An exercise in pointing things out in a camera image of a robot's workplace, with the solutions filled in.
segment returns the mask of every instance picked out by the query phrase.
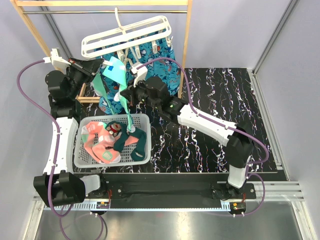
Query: black marble surface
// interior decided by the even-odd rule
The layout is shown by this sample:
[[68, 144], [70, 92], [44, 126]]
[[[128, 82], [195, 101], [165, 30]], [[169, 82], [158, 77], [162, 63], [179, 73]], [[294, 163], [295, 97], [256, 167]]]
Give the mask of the black marble surface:
[[[269, 160], [254, 164], [251, 172], [276, 172], [267, 133], [246, 68], [187, 68], [193, 105], [215, 117], [235, 123], [249, 122], [253, 135], [266, 144]], [[87, 87], [86, 96], [93, 89]], [[184, 82], [183, 99], [188, 99]], [[98, 104], [84, 104], [82, 118], [105, 115]], [[77, 168], [75, 173], [216, 173], [225, 172], [225, 148], [216, 140], [191, 127], [164, 121], [155, 110], [138, 104], [131, 113], [147, 114], [151, 123], [151, 159], [143, 165]], [[251, 160], [262, 160], [264, 152], [255, 147]]]

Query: laundry basket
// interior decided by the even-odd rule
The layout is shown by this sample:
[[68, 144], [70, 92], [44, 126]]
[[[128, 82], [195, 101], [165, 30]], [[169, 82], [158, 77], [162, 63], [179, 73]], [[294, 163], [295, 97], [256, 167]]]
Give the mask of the laundry basket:
[[[133, 161], [131, 158], [132, 151], [136, 148], [136, 143], [124, 146], [121, 154], [121, 160], [117, 163], [99, 163], [94, 160], [84, 148], [84, 142], [81, 138], [81, 129], [88, 123], [104, 122], [106, 124], [116, 121], [123, 124], [128, 124], [128, 117], [126, 114], [121, 115], [107, 115], [107, 116], [90, 116], [82, 119], [79, 124], [79, 130], [76, 135], [75, 149], [74, 149], [74, 165], [78, 168], [103, 168], [103, 167], [119, 167], [127, 165], [140, 165], [147, 163], [151, 158], [151, 126], [149, 117], [146, 114], [137, 113], [131, 114], [133, 125], [146, 133], [145, 143], [145, 158], [143, 161]], [[98, 136], [95, 136], [94, 143], [98, 142]]]

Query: green cloth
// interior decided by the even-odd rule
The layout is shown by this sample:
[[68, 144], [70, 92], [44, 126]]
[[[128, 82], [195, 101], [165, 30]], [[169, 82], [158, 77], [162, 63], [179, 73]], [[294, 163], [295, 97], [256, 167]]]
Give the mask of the green cloth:
[[128, 109], [127, 99], [120, 94], [128, 87], [126, 80], [126, 66], [122, 61], [114, 56], [110, 58], [110, 62], [112, 63], [112, 66], [107, 66], [102, 74], [119, 84], [119, 100], [128, 117], [128, 130], [131, 131], [132, 118]]
[[107, 98], [107, 92], [106, 92], [105, 86], [104, 86], [104, 84], [102, 82], [101, 75], [100, 75], [99, 72], [98, 72], [97, 75], [95, 75], [95, 77], [94, 77], [94, 79], [92, 81], [92, 86], [94, 88], [94, 91], [100, 97], [103, 97], [105, 99], [106, 103], [108, 104], [108, 107], [111, 110], [112, 115], [115, 115], [114, 108], [112, 107], [111, 102]]
[[127, 125], [121, 122], [112, 121], [107, 124], [107, 127], [112, 124], [119, 124], [121, 126], [121, 136], [120, 138], [114, 143], [113, 149], [122, 152], [122, 150], [125, 147], [125, 142], [129, 138], [129, 136], [133, 136], [138, 139], [138, 142], [136, 143], [135, 149], [131, 153], [131, 158], [135, 162], [143, 161], [146, 157], [145, 153], [145, 146], [147, 142], [147, 134], [145, 131], [135, 128], [134, 132], [127, 132]]

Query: clothes hanger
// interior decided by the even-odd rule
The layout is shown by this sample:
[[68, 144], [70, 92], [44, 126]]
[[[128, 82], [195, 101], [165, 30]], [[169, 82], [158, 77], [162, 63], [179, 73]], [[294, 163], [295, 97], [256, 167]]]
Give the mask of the clothes hanger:
[[165, 38], [168, 46], [171, 46], [171, 39], [169, 36], [172, 29], [167, 17], [160, 15], [122, 26], [119, 20], [117, 7], [115, 8], [114, 13], [118, 28], [86, 36], [81, 42], [81, 55], [84, 58], [91, 59], [130, 48], [135, 60], [138, 62], [138, 57], [140, 58], [141, 56], [139, 50], [139, 45], [141, 44], [151, 42], [153, 52], [155, 52], [157, 49], [155, 46], [156, 40]]

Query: metal floor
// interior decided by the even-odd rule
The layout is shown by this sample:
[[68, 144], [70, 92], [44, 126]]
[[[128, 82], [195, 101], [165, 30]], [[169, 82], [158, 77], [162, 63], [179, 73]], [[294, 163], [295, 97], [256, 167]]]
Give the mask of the metal floor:
[[[247, 213], [257, 207], [248, 202]], [[94, 240], [101, 222], [85, 211], [71, 211], [62, 219], [72, 240]], [[302, 240], [289, 202], [265, 202], [253, 215], [219, 217], [207, 212], [107, 212], [108, 227], [100, 239], [107, 240]], [[36, 240], [64, 240], [58, 218], [49, 210], [42, 213]]]

